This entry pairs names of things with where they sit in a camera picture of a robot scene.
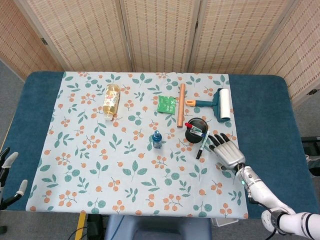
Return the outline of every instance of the floor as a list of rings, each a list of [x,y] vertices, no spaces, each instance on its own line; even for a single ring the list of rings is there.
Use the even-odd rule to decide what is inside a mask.
[[[13,74],[0,61],[0,146],[5,139],[11,120],[15,114],[18,100],[23,89],[23,81]],[[314,95],[311,106],[308,102],[295,109],[297,124],[302,136],[314,136],[320,131],[320,92]],[[320,200],[320,177],[314,177],[315,192]],[[0,211],[0,226],[8,226],[2,240],[67,240],[77,228],[79,214],[76,213],[42,213],[24,211]],[[263,227],[260,219],[241,220],[223,227],[212,227],[212,239],[265,239],[270,233]],[[305,239],[299,236],[276,235],[272,239]]]

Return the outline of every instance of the water bottle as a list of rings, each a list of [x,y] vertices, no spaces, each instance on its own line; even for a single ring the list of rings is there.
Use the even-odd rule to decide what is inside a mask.
[[[160,149],[162,147],[162,136],[158,130],[154,131],[152,135],[152,143],[155,149]]]

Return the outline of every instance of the bottle cap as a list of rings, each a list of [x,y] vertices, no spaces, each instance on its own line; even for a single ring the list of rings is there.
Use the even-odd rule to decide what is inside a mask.
[[[104,114],[104,119],[107,121],[112,121],[113,118],[114,118],[114,115],[112,113],[105,113]]]

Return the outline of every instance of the orange berry pattern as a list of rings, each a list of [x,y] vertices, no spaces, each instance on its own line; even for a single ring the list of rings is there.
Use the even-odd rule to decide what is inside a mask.
[[[186,100],[211,102],[218,88],[230,88],[224,74],[65,72],[26,209],[248,217],[244,188],[233,172],[219,165],[208,144],[195,159],[201,143],[188,142],[186,127],[177,127],[181,83]],[[103,111],[107,84],[120,89],[111,121]],[[176,114],[157,112],[159,96],[175,98]],[[184,123],[203,119],[211,135],[225,133],[238,144],[233,111],[231,99],[230,122],[218,123],[212,108],[185,105]],[[153,147],[156,130],[161,149]]]

